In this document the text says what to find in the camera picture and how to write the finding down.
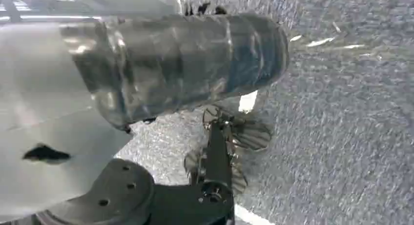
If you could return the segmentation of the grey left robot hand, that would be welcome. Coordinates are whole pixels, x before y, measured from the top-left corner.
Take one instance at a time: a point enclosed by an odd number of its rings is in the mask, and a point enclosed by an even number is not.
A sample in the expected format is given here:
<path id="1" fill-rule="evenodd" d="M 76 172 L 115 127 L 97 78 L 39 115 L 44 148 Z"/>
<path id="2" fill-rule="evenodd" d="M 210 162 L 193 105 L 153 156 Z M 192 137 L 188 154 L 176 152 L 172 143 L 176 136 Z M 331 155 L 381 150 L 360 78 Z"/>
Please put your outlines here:
<path id="1" fill-rule="evenodd" d="M 265 16 L 180 0 L 0 0 L 0 220 L 88 193 L 131 125 L 245 95 L 289 64 Z"/>

